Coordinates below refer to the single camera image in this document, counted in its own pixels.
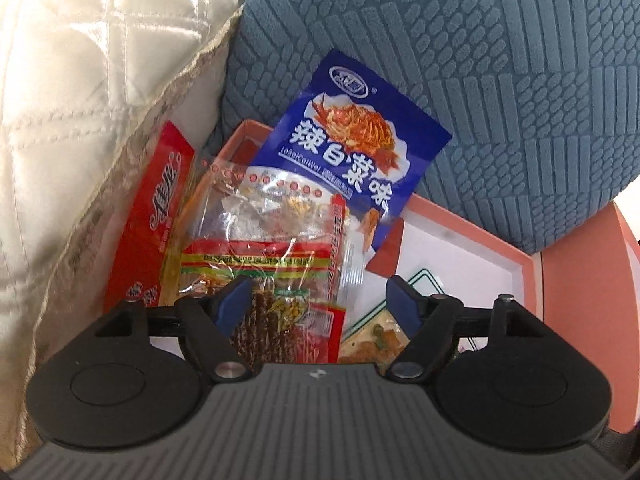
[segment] metal screw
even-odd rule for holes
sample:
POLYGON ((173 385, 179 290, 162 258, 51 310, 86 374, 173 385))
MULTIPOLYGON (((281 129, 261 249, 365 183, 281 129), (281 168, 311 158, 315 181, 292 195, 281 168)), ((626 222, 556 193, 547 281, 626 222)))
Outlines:
POLYGON ((420 377, 423 372, 424 368, 418 363, 412 362, 395 363, 391 367, 391 373, 398 379, 415 379, 416 377, 420 377))
POLYGON ((216 366, 216 375, 223 379, 237 379, 246 373, 246 367, 236 361, 225 361, 216 366))

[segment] blue cushion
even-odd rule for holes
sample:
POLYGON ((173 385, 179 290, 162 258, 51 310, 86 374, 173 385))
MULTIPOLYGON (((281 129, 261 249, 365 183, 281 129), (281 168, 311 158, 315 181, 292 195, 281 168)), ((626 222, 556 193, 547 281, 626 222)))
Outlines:
POLYGON ((640 0, 246 0, 224 134, 275 124, 331 47, 453 134, 417 192, 528 253, 640 172, 640 0))

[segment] quilted cushion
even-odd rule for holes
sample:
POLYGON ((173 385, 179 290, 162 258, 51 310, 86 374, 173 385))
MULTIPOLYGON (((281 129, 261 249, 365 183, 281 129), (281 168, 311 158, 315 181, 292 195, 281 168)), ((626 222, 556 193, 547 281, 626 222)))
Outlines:
POLYGON ((246 0, 224 133, 277 122, 331 47, 453 134, 418 192, 528 253, 640 171, 640 0, 246 0))
POLYGON ((204 71, 217 120, 241 3, 0 0, 1 468, 36 442, 26 380, 98 315, 160 126, 204 71))

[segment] oval logo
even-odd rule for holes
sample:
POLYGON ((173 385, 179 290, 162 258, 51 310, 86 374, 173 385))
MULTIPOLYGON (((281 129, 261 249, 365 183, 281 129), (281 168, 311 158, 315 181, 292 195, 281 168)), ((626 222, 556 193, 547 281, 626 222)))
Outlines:
POLYGON ((364 82, 364 79, 353 70, 343 66, 332 66, 329 69, 329 76, 340 90, 351 97, 364 99, 369 95, 369 87, 364 82))

